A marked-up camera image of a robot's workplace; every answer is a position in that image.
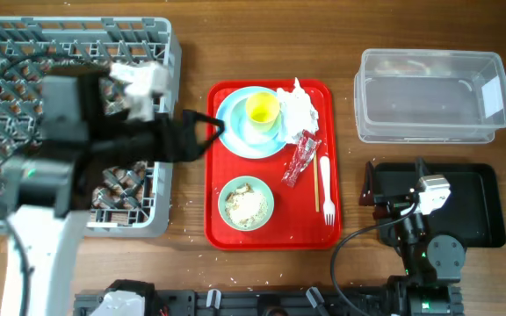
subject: crumpled napkin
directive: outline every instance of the crumpled napkin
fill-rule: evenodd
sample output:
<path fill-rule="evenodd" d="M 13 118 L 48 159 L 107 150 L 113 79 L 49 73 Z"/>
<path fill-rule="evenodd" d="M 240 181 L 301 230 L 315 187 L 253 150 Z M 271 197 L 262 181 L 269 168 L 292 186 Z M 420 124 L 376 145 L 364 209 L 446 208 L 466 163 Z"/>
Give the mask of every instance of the crumpled napkin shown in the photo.
<path fill-rule="evenodd" d="M 315 134 L 319 130 L 317 125 L 319 114 L 312 105 L 309 95 L 300 87 L 298 78 L 295 78 L 292 92 L 278 88 L 277 98 L 282 117 L 281 130 L 277 136 L 279 140 L 288 144 L 298 144 L 302 131 Z"/>

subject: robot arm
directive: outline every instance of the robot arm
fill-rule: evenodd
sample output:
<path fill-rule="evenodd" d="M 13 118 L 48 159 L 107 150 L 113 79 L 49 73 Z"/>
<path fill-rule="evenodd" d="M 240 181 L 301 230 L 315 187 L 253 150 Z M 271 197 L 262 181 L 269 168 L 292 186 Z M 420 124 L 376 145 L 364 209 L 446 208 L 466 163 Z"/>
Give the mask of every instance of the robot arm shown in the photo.
<path fill-rule="evenodd" d="M 157 65 L 135 71 L 148 72 L 148 79 L 163 72 Z M 104 169 L 139 161 L 191 162 L 224 131 L 222 121 L 194 111 L 184 111 L 182 121 L 138 105 L 128 114 L 105 116 L 99 79 L 106 75 L 86 66 L 52 69 L 43 79 L 45 139 L 39 147 L 18 149 L 3 165 L 2 216 L 12 238 L 2 315 L 66 314 L 76 251 L 90 216 L 86 210 Z M 139 90 L 126 92 L 131 104 L 150 105 L 142 100 L 168 87 L 160 77 L 144 91 L 141 79 L 134 78 Z M 218 126 L 203 143 L 195 134 L 199 121 Z M 141 314 L 138 306 L 131 304 L 129 314 Z"/>
<path fill-rule="evenodd" d="M 453 236 L 432 235 L 428 224 L 430 214 L 441 212 L 450 196 L 448 181 L 442 175 L 431 174 L 421 158 L 416 162 L 416 187 L 407 194 L 384 194 L 370 162 L 365 174 L 359 204 L 374 206 L 374 219 L 395 221 L 417 203 L 407 218 L 394 225 L 398 242 L 395 248 L 406 276 L 389 277 L 381 311 L 410 316 L 463 315 L 461 295 L 451 285 L 460 281 L 466 249 Z"/>

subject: red tray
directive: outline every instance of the red tray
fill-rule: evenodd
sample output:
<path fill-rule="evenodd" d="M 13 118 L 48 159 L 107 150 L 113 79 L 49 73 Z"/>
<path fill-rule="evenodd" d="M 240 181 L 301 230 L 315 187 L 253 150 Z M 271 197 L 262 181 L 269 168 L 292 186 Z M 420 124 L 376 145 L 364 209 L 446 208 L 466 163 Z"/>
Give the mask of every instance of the red tray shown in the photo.
<path fill-rule="evenodd" d="M 227 81 L 215 84 L 208 93 L 207 112 L 215 116 L 221 102 L 240 88 L 261 86 L 276 90 L 293 90 L 294 80 Z M 320 130 L 316 138 L 322 140 L 317 156 L 327 155 L 331 162 L 331 199 L 336 205 L 334 226 L 326 226 L 323 219 L 323 184 L 318 170 L 320 212 L 315 211 L 314 164 L 300 174 L 293 188 L 281 182 L 286 165 L 292 160 L 296 146 L 286 145 L 275 155 L 252 160 L 239 157 L 217 140 L 206 153 L 206 191 L 204 231 L 215 247 L 223 250 L 287 250 L 330 248 L 341 236 L 341 201 L 335 150 L 335 127 L 331 93 L 325 84 L 312 79 L 300 80 L 300 86 L 311 97 L 319 112 Z M 206 129 L 208 136 L 214 127 Z M 235 177 L 255 176 L 269 185 L 274 196 L 271 219 L 252 232 L 240 232 L 228 226 L 218 211 L 220 191 Z"/>

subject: yellow cup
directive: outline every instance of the yellow cup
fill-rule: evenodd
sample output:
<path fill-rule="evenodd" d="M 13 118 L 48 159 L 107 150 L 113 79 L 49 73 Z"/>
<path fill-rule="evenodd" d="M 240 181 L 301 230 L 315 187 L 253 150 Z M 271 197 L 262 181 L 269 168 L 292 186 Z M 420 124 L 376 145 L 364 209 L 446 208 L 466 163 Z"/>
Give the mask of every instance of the yellow cup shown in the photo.
<path fill-rule="evenodd" d="M 272 128 L 280 113 L 277 97 L 269 92 L 258 92 L 247 99 L 245 111 L 251 125 L 259 132 Z"/>

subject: green bowl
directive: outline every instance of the green bowl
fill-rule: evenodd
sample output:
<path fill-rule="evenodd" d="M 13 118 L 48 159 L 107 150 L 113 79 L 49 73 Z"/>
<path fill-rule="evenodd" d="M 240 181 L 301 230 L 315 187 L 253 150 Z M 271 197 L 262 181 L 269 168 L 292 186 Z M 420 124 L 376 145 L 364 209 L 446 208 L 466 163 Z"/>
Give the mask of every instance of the green bowl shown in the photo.
<path fill-rule="evenodd" d="M 264 197 L 267 199 L 268 207 L 267 207 L 267 214 L 263 219 L 261 219 L 254 225 L 251 225 L 248 228 L 241 228 L 236 224 L 234 224 L 229 218 L 228 214 L 226 213 L 226 198 L 228 197 L 229 193 L 235 191 L 235 189 L 237 188 L 242 187 L 246 183 L 249 183 L 253 191 L 259 191 L 263 193 Z M 228 184 L 226 184 L 224 188 L 221 190 L 220 196 L 218 197 L 218 211 L 220 211 L 220 215 L 224 219 L 226 224 L 228 224 L 232 228 L 242 232 L 254 231 L 263 226 L 264 224 L 266 224 L 271 218 L 272 212 L 274 211 L 274 196 L 272 196 L 272 192 L 269 186 L 260 179 L 257 179 L 253 176 L 239 176 L 233 179 L 232 181 L 228 182 Z"/>

